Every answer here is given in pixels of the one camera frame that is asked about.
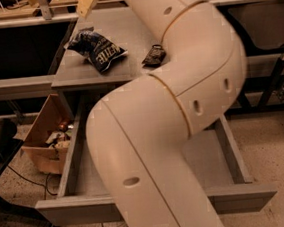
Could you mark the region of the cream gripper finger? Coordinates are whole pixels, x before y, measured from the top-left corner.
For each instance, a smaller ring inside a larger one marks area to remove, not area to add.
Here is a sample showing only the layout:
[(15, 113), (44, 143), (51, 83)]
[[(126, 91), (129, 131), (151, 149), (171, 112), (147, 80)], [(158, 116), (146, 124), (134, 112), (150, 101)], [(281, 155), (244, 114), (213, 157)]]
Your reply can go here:
[(77, 13), (80, 17), (86, 18), (98, 0), (78, 0)]

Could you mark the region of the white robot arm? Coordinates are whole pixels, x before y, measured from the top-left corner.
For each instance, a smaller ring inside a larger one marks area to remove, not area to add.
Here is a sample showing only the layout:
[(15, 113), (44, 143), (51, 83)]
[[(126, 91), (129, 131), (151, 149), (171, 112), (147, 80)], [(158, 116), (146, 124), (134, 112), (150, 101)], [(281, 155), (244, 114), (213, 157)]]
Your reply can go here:
[(208, 0), (124, 1), (169, 59), (92, 108), (93, 163), (129, 227), (224, 227), (182, 149), (236, 100), (242, 41)]

